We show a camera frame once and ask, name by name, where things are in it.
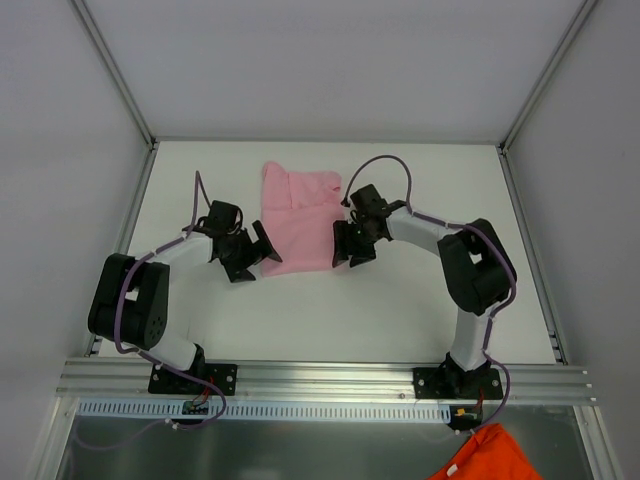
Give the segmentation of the pink t shirt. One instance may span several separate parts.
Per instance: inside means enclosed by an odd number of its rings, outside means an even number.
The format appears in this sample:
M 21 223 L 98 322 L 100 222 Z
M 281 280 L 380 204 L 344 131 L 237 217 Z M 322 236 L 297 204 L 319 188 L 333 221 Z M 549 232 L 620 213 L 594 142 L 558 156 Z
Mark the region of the pink t shirt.
M 264 277 L 332 268 L 333 224 L 344 218 L 342 177 L 335 171 L 263 167 L 261 220 L 281 257 L 261 264 Z

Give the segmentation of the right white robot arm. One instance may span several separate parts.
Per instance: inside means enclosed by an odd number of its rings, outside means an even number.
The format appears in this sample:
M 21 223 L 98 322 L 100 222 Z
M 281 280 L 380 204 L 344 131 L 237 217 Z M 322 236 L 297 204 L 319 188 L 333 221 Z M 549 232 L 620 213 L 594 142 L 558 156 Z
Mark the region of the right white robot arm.
M 382 239 L 414 245 L 440 260 L 457 307 L 454 340 L 437 367 L 414 369 L 416 398 L 502 398 L 488 347 L 495 316 L 516 294 L 517 273 L 492 224 L 482 218 L 460 224 L 431 217 L 406 201 L 388 202 L 373 185 L 342 204 L 350 217 L 333 225 L 334 267 L 375 260 L 375 244 Z

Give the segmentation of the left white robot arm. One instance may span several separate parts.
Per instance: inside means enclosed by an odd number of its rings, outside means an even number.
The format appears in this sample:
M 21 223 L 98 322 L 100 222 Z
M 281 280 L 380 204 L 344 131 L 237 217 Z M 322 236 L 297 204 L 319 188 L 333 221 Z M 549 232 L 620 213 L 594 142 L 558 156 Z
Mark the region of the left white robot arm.
M 251 267 L 280 262 L 263 224 L 243 226 L 239 206 L 213 201 L 180 236 L 141 256 L 114 253 L 104 262 L 88 314 L 89 331 L 153 365 L 152 394 L 231 395 L 228 367 L 207 362 L 202 346 L 168 327 L 170 285 L 190 270 L 217 261 L 233 283 L 250 282 Z

